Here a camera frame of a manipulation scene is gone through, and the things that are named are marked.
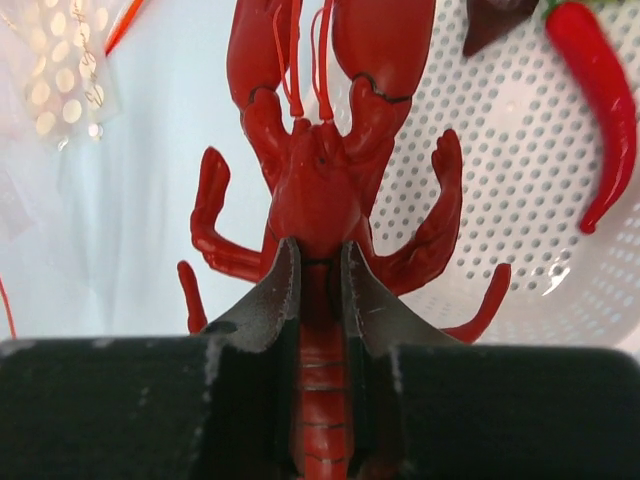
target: white colander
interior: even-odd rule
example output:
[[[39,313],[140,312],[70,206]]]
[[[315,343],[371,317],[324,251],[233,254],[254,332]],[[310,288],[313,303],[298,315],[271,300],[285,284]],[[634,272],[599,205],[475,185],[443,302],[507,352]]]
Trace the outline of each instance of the white colander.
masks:
[[[594,6],[640,102],[640,4]],[[469,320],[498,263],[510,291],[481,342],[608,345],[640,349],[638,176],[594,235],[578,222],[600,176],[598,124],[546,38],[541,4],[532,20],[465,60],[463,2],[437,3],[429,59],[398,135],[374,213],[376,249],[406,242],[434,205],[431,152],[454,128],[464,153],[460,235],[444,274],[403,298],[436,326]],[[330,57],[336,122],[350,127],[350,81]],[[306,111],[316,115],[314,97]]]

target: red toy lobster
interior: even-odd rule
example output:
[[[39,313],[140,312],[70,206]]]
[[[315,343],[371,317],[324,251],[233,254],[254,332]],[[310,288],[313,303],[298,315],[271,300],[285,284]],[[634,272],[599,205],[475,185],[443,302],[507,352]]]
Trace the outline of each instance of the red toy lobster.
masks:
[[[325,0],[316,15],[316,19],[322,15],[319,86],[313,66],[321,125],[303,118],[300,100],[296,63],[301,3],[238,0],[231,30],[227,57],[231,95],[273,196],[262,251],[240,247],[214,229],[230,173],[213,148],[202,160],[191,232],[194,246],[211,268],[250,282],[268,273],[281,239],[294,237],[298,242],[302,306],[291,453],[304,478],[345,479],[353,435],[338,311],[341,246],[357,241],[373,273],[398,296],[440,275],[453,254],[460,224],[462,153],[455,132],[446,131],[432,155],[442,187],[438,202],[403,248],[377,256],[369,216],[426,64],[435,1]],[[327,89],[332,9],[336,57],[353,81],[353,126],[345,137],[333,122]],[[275,93],[281,81],[294,117],[291,133],[283,126]],[[198,333],[207,320],[195,275],[185,262],[178,268],[189,330]],[[477,316],[447,333],[464,342],[475,341],[495,315],[509,280],[510,267],[500,265]]]

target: dark brown cone object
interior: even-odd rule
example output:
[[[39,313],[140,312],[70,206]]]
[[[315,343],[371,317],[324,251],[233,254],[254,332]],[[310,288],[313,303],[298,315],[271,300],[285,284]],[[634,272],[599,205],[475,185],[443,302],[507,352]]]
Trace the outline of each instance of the dark brown cone object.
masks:
[[[469,58],[533,15],[539,0],[467,0],[469,28],[462,55]]]

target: white surface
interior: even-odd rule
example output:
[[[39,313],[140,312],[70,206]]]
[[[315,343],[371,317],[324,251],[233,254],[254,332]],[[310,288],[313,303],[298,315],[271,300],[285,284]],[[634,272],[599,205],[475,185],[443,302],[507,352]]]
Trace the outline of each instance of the white surface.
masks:
[[[123,113],[104,124],[101,142],[74,138],[49,158],[59,171],[82,275],[65,277],[47,267],[33,229],[0,250],[20,336],[183,334],[186,307],[175,271],[183,258],[196,270],[211,319],[250,287],[210,271],[189,234],[208,145],[222,152],[232,171],[221,233],[260,248],[270,203],[226,83],[234,3],[194,2],[185,9],[180,2],[153,0],[113,54]],[[427,159],[435,139],[453,126],[465,151],[461,239],[446,272],[408,296],[409,305],[438,326],[465,321],[480,304],[486,272],[495,262],[513,261],[513,290],[484,341],[638,350],[638,175],[599,232],[581,236],[576,223],[597,185],[601,141],[575,82],[545,38],[544,5],[532,21],[470,61],[460,55],[462,5],[438,2],[422,86],[374,209],[377,247],[400,246],[433,204],[438,188]],[[304,32],[317,6],[305,4],[301,27],[303,87],[310,73]],[[611,5],[599,16],[626,58],[640,98],[638,7]],[[348,84],[336,72],[332,86],[336,117],[345,127]],[[3,337],[8,330],[1,315]]]

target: orange stick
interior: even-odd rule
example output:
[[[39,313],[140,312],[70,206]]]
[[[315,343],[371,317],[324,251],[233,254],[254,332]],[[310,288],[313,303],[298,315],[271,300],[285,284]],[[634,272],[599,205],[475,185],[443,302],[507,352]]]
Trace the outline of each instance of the orange stick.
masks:
[[[131,24],[133,23],[133,20],[138,14],[138,10],[140,10],[140,7],[142,7],[143,3],[144,0],[133,0],[133,2],[131,2],[129,9],[124,14],[120,22],[118,22],[118,26],[107,42],[107,48],[105,50],[107,56],[109,56],[111,51],[118,45],[118,43],[120,43],[122,37],[124,37],[125,34],[129,31],[129,28],[131,27]]]
[[[4,311],[7,312],[7,320],[9,321],[9,331],[11,332],[11,338],[16,339],[16,326],[13,323],[13,314],[11,313],[11,307],[9,306],[9,296],[4,289],[2,278],[0,277],[0,295],[2,295],[2,302],[4,303]]]

